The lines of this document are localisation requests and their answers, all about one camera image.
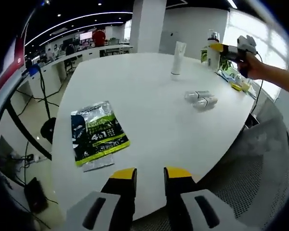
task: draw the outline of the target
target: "tiled floor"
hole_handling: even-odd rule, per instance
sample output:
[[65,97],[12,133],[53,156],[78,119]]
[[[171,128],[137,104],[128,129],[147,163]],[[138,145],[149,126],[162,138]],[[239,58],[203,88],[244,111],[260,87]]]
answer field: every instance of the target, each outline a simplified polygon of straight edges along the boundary
[[[49,102],[60,105],[60,101],[64,94],[64,91],[68,85],[68,82],[71,78],[71,74],[68,75],[64,81],[60,91],[53,96],[47,98]],[[56,117],[58,112],[58,107],[52,104],[49,104],[51,117]],[[37,102],[34,99],[31,99],[27,105],[24,112],[19,116],[22,123],[25,125],[26,129],[31,133],[31,135],[36,138],[36,140],[43,146],[48,152],[51,153],[52,145],[44,139],[40,134],[40,128],[47,121],[47,113],[45,109],[44,101]],[[32,144],[28,144],[27,154],[34,154],[43,156]],[[56,201],[56,195],[53,190],[52,175],[51,175],[51,161],[44,160],[38,163],[31,164],[26,169],[26,182],[30,182],[34,177],[40,181],[42,188],[46,197],[50,200]],[[21,180],[24,180],[24,169],[18,173],[18,177]],[[43,212],[36,214],[36,216],[45,222],[50,228],[54,228],[63,223],[64,219],[61,214],[59,206],[48,201],[48,208]],[[47,230],[47,228],[41,224],[42,230]]]

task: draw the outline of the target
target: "green and black package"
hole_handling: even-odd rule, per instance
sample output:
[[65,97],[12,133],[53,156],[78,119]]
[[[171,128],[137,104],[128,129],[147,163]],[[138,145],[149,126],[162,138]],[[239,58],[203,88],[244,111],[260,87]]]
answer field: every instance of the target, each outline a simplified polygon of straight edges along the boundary
[[77,166],[130,145],[109,101],[74,111],[71,113],[71,120],[72,142]]

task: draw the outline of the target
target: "monitor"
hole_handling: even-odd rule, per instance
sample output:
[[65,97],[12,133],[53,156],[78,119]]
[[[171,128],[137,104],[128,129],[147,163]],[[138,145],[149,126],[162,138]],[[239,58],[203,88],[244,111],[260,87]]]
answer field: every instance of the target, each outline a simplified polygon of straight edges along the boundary
[[80,34],[80,40],[91,39],[91,38],[92,38],[92,31]]

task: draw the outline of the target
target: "round white table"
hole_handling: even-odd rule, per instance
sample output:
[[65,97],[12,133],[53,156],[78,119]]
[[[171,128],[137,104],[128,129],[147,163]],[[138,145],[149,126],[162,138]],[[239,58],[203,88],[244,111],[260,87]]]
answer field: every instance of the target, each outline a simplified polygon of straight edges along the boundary
[[[200,61],[184,58],[182,73],[171,79],[173,56],[136,53],[79,64],[60,103],[53,136],[55,193],[66,211],[124,168],[137,168],[134,219],[166,204],[165,166],[205,176],[228,150],[254,100],[230,87]],[[209,90],[215,107],[198,112],[184,99],[187,90]],[[83,172],[76,167],[70,113],[108,100],[131,145],[113,154],[115,164]]]

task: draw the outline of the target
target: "small white bottle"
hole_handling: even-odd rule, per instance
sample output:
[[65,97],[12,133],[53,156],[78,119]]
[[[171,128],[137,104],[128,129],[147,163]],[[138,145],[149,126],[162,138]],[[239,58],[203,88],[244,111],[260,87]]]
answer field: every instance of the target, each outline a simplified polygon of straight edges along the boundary
[[199,98],[210,97],[212,94],[208,90],[186,91],[184,98],[190,103],[195,103]]
[[193,103],[193,107],[197,109],[203,109],[206,107],[211,107],[217,103],[217,98],[212,96],[212,97],[204,97],[204,98],[199,98],[197,102]]

